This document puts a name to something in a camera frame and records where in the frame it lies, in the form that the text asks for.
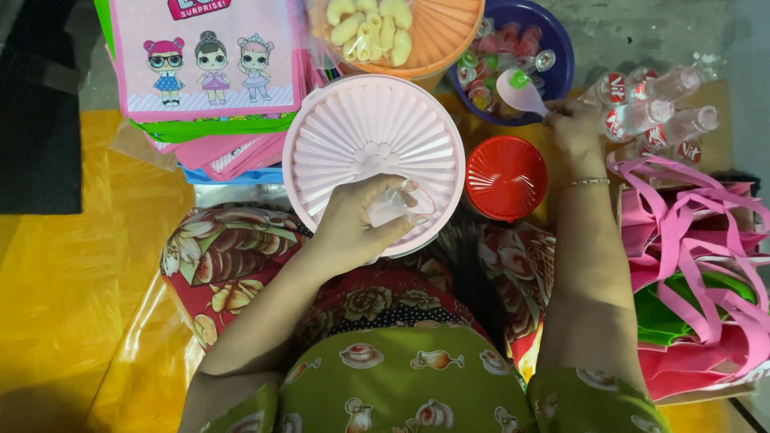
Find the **hair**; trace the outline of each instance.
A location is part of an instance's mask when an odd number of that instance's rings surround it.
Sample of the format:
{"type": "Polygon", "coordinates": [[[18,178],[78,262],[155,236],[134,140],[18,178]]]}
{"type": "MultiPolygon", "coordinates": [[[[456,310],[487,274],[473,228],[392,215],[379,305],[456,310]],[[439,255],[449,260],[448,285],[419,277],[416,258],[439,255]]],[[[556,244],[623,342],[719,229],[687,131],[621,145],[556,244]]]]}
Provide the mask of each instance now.
{"type": "Polygon", "coordinates": [[[200,53],[210,54],[219,50],[227,55],[227,49],[220,40],[216,38],[216,33],[211,30],[206,30],[200,34],[200,42],[195,47],[195,57],[198,57],[200,53]]]}
{"type": "Polygon", "coordinates": [[[185,46],[185,41],[182,38],[174,38],[173,41],[145,41],[144,46],[148,59],[159,52],[176,51],[177,54],[182,55],[182,47],[185,46]]]}
{"type": "Polygon", "coordinates": [[[270,52],[276,48],[276,45],[272,42],[265,42],[261,44],[259,42],[249,42],[246,38],[238,39],[238,46],[241,47],[241,55],[243,55],[243,52],[245,51],[265,52],[268,57],[270,57],[270,52]]]}

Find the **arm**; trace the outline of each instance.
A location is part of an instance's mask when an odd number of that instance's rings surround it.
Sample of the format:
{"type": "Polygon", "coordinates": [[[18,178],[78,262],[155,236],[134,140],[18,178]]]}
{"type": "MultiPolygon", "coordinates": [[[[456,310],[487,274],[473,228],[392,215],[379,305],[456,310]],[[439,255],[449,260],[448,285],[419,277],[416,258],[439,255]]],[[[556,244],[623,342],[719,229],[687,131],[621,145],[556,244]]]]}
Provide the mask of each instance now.
{"type": "Polygon", "coordinates": [[[268,381],[283,378],[272,370],[326,280],[366,263],[413,229],[398,218],[372,228],[367,209],[400,176],[378,175],[340,185],[313,239],[225,329],[192,376],[179,431],[197,432],[268,381]]]}
{"type": "MultiPolygon", "coordinates": [[[[554,129],[570,180],[606,178],[595,107],[552,102],[554,129]]],[[[546,311],[537,369],[601,370],[646,392],[628,259],[605,184],[568,186],[557,221],[554,292],[546,311]]]]}

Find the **green floral clothing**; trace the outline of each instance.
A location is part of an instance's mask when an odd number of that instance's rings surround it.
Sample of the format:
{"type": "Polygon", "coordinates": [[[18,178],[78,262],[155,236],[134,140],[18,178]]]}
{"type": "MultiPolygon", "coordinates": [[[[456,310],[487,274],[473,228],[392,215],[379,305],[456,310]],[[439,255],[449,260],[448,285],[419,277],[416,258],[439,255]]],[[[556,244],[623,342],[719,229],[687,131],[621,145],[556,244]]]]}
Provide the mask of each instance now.
{"type": "Polygon", "coordinates": [[[539,371],[529,386],[472,327],[385,327],[310,348],[205,433],[662,433],[655,406],[600,371],[539,371]]]}

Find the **yellow mat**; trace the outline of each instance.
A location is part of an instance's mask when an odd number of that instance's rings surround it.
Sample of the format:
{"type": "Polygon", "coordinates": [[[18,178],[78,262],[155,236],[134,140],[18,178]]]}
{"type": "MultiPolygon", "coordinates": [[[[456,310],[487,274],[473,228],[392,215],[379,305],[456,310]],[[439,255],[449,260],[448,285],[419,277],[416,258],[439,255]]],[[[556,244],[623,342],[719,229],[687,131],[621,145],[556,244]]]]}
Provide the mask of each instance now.
{"type": "MultiPolygon", "coordinates": [[[[452,95],[467,143],[514,133],[540,149],[542,126],[484,125],[452,95]]],[[[159,250],[192,188],[108,150],[118,111],[81,117],[83,207],[78,216],[0,216],[0,431],[174,432],[202,356],[157,277],[159,250]]],[[[534,222],[547,220],[546,205],[534,222]]],[[[726,431],[715,404],[666,408],[677,433],[726,431]]]]}

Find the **purple bowl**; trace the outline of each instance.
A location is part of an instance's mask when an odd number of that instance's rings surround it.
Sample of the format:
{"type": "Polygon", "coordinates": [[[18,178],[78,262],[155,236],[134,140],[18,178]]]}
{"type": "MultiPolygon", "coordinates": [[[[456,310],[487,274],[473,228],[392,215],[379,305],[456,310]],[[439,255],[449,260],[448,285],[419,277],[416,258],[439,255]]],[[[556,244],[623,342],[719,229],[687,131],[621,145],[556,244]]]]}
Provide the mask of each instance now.
{"type": "MultiPolygon", "coordinates": [[[[494,19],[496,30],[501,30],[503,25],[512,21],[520,23],[522,31],[528,25],[540,26],[543,30],[543,38],[540,40],[541,48],[552,49],[556,54],[556,64],[554,67],[546,72],[537,73],[545,80],[543,100],[563,99],[572,87],[575,57],[572,52],[570,37],[556,17],[543,8],[543,6],[528,0],[487,0],[487,4],[484,6],[484,16],[494,19]]],[[[542,120],[538,114],[533,112],[528,112],[519,119],[506,120],[480,111],[474,107],[460,87],[460,80],[457,78],[457,64],[450,67],[449,73],[452,75],[454,88],[460,93],[460,97],[465,102],[465,105],[476,116],[490,123],[502,126],[524,126],[538,123],[542,120]]]]}

